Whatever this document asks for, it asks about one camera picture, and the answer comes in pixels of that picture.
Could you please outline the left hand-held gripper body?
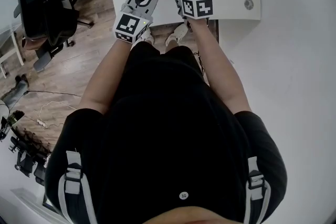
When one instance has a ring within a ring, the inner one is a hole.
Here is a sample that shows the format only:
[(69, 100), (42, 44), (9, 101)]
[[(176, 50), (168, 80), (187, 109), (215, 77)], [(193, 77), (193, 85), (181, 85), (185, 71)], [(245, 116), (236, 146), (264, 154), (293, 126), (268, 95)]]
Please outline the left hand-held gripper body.
[(152, 0), (126, 0), (116, 16), (113, 32), (116, 39), (134, 44), (153, 23)]

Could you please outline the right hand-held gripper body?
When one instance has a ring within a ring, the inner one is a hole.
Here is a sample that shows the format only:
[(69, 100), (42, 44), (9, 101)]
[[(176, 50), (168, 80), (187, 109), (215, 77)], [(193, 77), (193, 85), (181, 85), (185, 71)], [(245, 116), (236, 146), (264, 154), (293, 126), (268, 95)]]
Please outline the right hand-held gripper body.
[(207, 19), (213, 15), (213, 0), (181, 0), (177, 7), (183, 19)]

